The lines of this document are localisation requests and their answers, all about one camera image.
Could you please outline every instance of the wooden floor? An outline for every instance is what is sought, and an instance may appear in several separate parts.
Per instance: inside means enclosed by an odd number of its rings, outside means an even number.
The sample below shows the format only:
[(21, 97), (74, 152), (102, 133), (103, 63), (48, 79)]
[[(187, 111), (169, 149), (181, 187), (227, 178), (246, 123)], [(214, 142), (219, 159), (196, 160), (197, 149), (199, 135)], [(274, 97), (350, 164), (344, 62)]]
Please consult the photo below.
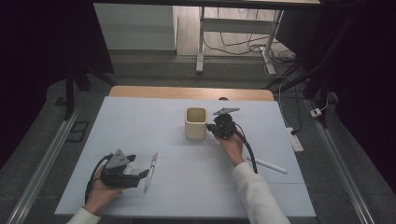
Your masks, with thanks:
[[(177, 56), (196, 56), (199, 41), (199, 8), (198, 7), (176, 7), (178, 27), (177, 27)], [(261, 20), (272, 21), (274, 19), (273, 10), (258, 10), (245, 8), (217, 8), (206, 7), (206, 18), (223, 18), (238, 20)], [(258, 48), (252, 49), (252, 46), (264, 45), (268, 35), (251, 35), (251, 34), (231, 34), (231, 33), (213, 33), (205, 32), (204, 39), (205, 56), (240, 56), (240, 57), (261, 57)], [(276, 40), (272, 45), (274, 54), (286, 50), (282, 44)]]

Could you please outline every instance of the beige cup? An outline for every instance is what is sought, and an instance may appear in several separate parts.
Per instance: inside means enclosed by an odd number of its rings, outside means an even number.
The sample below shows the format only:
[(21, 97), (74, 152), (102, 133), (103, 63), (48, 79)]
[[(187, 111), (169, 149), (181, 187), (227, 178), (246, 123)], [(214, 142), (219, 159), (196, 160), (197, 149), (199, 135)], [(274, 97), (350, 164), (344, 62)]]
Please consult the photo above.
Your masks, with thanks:
[(204, 140), (207, 126), (206, 109), (202, 107), (187, 108), (184, 124), (187, 138), (190, 140)]

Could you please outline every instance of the power adapter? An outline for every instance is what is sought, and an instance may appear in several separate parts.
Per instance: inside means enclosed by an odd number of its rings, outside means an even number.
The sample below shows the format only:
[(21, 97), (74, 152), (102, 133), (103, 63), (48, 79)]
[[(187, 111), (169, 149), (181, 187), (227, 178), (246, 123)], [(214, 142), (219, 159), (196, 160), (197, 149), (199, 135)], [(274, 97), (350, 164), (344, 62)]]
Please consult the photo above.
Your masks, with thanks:
[(311, 115), (312, 117), (317, 118), (321, 115), (321, 111), (319, 110), (319, 108), (316, 108), (314, 110), (311, 110)]

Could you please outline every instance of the pen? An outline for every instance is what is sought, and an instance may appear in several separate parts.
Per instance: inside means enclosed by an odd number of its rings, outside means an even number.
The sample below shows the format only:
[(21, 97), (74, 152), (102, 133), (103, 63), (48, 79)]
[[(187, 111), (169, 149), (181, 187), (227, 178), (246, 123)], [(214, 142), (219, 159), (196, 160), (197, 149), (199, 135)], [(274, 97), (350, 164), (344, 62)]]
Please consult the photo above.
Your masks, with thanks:
[(262, 166), (268, 167), (268, 168), (270, 168), (270, 169), (273, 169), (273, 170), (278, 171), (278, 172), (280, 172), (280, 173), (283, 173), (283, 174), (285, 174), (285, 175), (288, 173), (288, 171), (287, 171), (286, 169), (283, 169), (283, 168), (280, 168), (280, 167), (278, 167), (278, 166), (275, 166), (275, 165), (273, 165), (273, 164), (271, 164), (271, 163), (269, 163), (269, 162), (261, 161), (261, 160), (257, 160), (257, 159), (255, 159), (255, 161), (256, 161), (257, 164), (260, 164), (260, 165), (262, 165)]
[(145, 186), (145, 193), (149, 188), (149, 184), (151, 183), (151, 178), (152, 178), (152, 174), (154, 173), (154, 168), (155, 168), (155, 163), (157, 162), (157, 158), (158, 158), (158, 152), (155, 153), (154, 156), (152, 156), (151, 166), (149, 167), (149, 172), (148, 172), (148, 180), (146, 181), (146, 186)]

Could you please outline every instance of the white marker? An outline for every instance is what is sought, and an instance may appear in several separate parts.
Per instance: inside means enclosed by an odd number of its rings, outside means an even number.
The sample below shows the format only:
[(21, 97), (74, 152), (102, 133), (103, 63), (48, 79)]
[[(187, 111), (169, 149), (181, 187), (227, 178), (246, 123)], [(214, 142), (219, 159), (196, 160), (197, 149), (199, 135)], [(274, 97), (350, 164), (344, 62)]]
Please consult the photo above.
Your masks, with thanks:
[(265, 167), (268, 167), (268, 168), (270, 168), (270, 169), (273, 169), (273, 170), (275, 170), (275, 171), (278, 171), (278, 172), (280, 172), (280, 173), (282, 173), (282, 174), (287, 174), (288, 173), (288, 171), (286, 170), (286, 169), (283, 169), (283, 168), (280, 168), (280, 167), (278, 167), (278, 166), (275, 166), (275, 165), (273, 165), (273, 164), (271, 164), (271, 163), (269, 163), (269, 162), (266, 162), (266, 161), (261, 161), (261, 160), (255, 160), (256, 161), (256, 163), (257, 164), (260, 164), (260, 165), (262, 165), (262, 166), (265, 166)]

